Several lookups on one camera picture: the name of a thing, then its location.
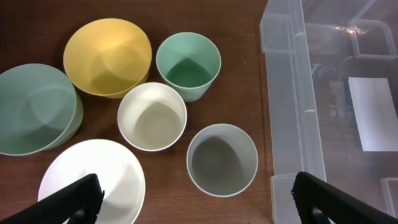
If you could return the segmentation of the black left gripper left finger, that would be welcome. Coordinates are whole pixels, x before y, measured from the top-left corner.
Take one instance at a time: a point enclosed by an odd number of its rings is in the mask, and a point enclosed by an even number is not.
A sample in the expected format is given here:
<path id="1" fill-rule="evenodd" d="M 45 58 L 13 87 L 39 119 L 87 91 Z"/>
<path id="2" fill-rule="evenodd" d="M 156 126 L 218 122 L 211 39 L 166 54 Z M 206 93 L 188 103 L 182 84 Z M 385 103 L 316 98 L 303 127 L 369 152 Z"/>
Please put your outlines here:
<path id="1" fill-rule="evenodd" d="M 98 176 L 88 174 L 1 224 L 82 223 L 95 224 L 104 199 Z"/>

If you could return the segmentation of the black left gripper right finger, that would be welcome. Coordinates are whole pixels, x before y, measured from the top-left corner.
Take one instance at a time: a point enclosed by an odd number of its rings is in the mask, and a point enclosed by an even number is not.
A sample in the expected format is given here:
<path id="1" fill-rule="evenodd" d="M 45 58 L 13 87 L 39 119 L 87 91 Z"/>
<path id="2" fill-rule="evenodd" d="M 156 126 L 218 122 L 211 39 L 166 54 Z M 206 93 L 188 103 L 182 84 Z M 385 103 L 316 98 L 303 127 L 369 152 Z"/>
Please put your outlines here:
<path id="1" fill-rule="evenodd" d="M 397 219 L 346 194 L 308 172 L 291 190 L 302 223 L 397 224 Z"/>

